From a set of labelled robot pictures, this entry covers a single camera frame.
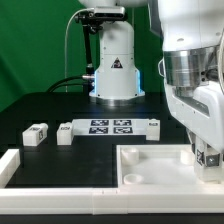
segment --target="metal cylinder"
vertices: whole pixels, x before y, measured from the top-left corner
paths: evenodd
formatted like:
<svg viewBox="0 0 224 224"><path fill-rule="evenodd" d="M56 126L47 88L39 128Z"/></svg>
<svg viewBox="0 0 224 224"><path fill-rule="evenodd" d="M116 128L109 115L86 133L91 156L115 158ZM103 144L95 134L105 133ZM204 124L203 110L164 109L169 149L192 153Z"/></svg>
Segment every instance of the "metal cylinder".
<svg viewBox="0 0 224 224"><path fill-rule="evenodd" d="M201 74L217 65L217 47L164 52L167 83L176 87L200 85Z"/></svg>

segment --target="white cube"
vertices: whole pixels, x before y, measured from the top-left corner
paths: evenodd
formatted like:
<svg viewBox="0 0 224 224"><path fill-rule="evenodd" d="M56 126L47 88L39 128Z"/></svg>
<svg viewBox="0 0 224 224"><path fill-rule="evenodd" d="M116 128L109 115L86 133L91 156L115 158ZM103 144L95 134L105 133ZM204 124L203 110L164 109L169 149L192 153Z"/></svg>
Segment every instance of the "white cube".
<svg viewBox="0 0 224 224"><path fill-rule="evenodd" d="M146 140L159 141L160 140L160 121L151 119L148 121L146 127Z"/></svg>
<svg viewBox="0 0 224 224"><path fill-rule="evenodd" d="M38 146L47 137L47 124L33 124L23 132L24 146Z"/></svg>
<svg viewBox="0 0 224 224"><path fill-rule="evenodd" d="M61 124L57 131L58 145L71 145L73 140L72 123Z"/></svg>

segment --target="white block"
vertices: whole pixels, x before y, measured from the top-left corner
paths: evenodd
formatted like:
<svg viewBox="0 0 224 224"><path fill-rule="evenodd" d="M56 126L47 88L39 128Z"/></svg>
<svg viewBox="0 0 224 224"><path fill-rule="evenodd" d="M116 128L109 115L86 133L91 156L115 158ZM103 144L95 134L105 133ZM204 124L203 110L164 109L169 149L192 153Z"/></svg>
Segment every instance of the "white block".
<svg viewBox="0 0 224 224"><path fill-rule="evenodd" d="M159 141L160 140L160 121L152 119L148 121L146 128L146 140Z"/></svg>
<svg viewBox="0 0 224 224"><path fill-rule="evenodd" d="M24 146L38 146L47 137L47 124L33 124L23 132Z"/></svg>
<svg viewBox="0 0 224 224"><path fill-rule="evenodd" d="M123 165L133 166L139 162L139 150L135 147L121 150L121 161Z"/></svg>
<svg viewBox="0 0 224 224"><path fill-rule="evenodd" d="M19 149L9 149L0 159L0 188L7 185L19 165Z"/></svg>
<svg viewBox="0 0 224 224"><path fill-rule="evenodd" d="M58 145L71 145L73 140L72 123L61 124L57 131Z"/></svg>

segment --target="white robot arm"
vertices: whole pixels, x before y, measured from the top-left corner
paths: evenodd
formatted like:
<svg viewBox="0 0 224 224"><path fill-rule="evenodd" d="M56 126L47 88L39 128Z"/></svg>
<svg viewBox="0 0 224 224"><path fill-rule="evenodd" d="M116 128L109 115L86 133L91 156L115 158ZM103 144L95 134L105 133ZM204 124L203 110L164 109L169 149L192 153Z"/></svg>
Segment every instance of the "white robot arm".
<svg viewBox="0 0 224 224"><path fill-rule="evenodd" d="M158 0L164 36L164 84L172 116L188 129L195 172L222 179L224 96L217 54L224 28L223 0Z"/></svg>
<svg viewBox="0 0 224 224"><path fill-rule="evenodd" d="M92 102L117 106L133 104L145 93L140 88L140 72L134 64L134 30L124 21L113 21L118 6L138 7L147 5L147 0L80 0L88 7L94 8L94 13L100 12L105 18L100 36L100 66L95 71L95 86L90 92Z"/></svg>
<svg viewBox="0 0 224 224"><path fill-rule="evenodd" d="M79 0L79 2L90 8L95 8L96 6L140 7L148 4L148 0Z"/></svg>

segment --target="black tabletop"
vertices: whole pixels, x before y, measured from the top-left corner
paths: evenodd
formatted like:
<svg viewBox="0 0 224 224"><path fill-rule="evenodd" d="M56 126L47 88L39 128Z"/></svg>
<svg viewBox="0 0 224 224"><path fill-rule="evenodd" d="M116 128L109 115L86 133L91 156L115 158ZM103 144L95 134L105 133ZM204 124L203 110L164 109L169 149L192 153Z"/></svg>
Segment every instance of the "black tabletop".
<svg viewBox="0 0 224 224"><path fill-rule="evenodd" d="M160 141L145 136L76 136L71 146L57 146L56 131L73 119L159 119ZM0 156L19 148L22 164L8 188L117 187L116 145L187 144L185 128L168 111L161 93L125 107L90 103L79 93L33 93L0 113ZM24 147L22 132L32 124L47 123L48 137L38 147ZM1 216L0 223L211 223L222 214L39 215Z"/></svg>

